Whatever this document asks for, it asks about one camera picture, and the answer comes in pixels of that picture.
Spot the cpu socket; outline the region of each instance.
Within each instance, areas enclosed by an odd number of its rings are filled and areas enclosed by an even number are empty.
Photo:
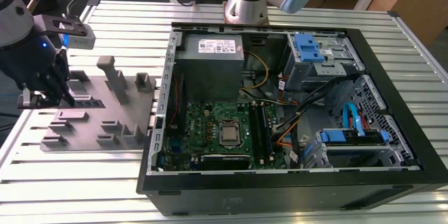
[[[219,144],[227,149],[241,145],[241,123],[237,121],[222,121],[219,123]]]

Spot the black computer case frame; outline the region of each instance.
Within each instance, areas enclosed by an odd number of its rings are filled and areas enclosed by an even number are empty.
[[[182,27],[177,31],[191,34],[207,34],[209,26],[219,26],[221,32],[231,28],[345,32],[387,103],[387,110],[409,140],[422,170],[147,176],[147,143],[138,193],[149,196],[165,215],[371,209],[411,193],[431,191],[448,184],[448,170],[361,30],[174,23],[174,27]]]

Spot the aluminum table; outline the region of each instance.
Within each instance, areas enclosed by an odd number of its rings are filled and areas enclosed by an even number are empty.
[[[98,56],[117,57],[125,74],[163,71],[171,22],[223,22],[221,5],[91,2],[82,19],[94,50],[70,50],[71,69],[101,75]],[[386,12],[270,8],[273,25],[362,30],[423,130],[448,163],[448,75],[401,18]],[[447,223],[448,187],[373,210],[165,217],[137,194],[142,151],[45,153],[39,143],[55,109],[25,111],[0,151],[0,223]]]

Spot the open computer tower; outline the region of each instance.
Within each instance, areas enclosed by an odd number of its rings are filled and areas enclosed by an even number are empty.
[[[165,215],[370,209],[447,182],[359,30],[174,23],[138,182]]]

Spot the motherboard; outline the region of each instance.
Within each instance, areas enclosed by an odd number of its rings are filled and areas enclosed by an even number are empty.
[[[274,104],[190,103],[185,136],[166,141],[166,169],[203,170],[211,164],[221,169],[286,168],[285,153],[275,152],[271,141],[277,123]]]

